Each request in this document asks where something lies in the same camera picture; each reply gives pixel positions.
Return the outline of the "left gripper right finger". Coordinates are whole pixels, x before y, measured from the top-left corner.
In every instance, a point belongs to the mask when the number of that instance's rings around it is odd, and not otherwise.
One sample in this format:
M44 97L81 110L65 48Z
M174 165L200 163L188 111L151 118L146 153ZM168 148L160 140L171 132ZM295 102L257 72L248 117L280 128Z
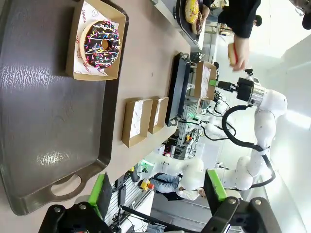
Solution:
M279 224L269 202L256 197L249 202L228 196L214 170L206 170L204 191L212 214L205 233L226 233L232 226L244 233L278 233Z

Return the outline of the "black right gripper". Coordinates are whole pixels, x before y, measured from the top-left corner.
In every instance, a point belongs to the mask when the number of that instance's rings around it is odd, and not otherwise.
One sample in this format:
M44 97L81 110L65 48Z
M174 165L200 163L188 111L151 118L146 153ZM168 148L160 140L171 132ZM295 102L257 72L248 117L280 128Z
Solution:
M209 84L225 91L237 91L237 99L239 100L249 100L254 87L254 82L245 78L239 78L237 86L230 82L217 80L210 80Z

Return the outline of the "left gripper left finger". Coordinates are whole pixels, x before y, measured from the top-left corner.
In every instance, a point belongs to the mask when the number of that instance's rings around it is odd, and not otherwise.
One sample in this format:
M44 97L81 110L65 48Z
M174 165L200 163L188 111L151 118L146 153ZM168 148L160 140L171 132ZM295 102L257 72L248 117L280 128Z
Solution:
M40 226L41 233L111 233L105 223L112 187L106 173L100 174L88 201L74 204L70 208L52 205L48 208Z

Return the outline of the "person's left hand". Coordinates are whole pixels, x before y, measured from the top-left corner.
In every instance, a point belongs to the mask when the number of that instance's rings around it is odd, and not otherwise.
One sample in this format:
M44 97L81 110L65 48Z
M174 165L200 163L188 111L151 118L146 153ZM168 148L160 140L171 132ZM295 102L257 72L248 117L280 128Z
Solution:
M249 39L234 35L234 42L228 45L228 58L234 71L244 70L249 58Z

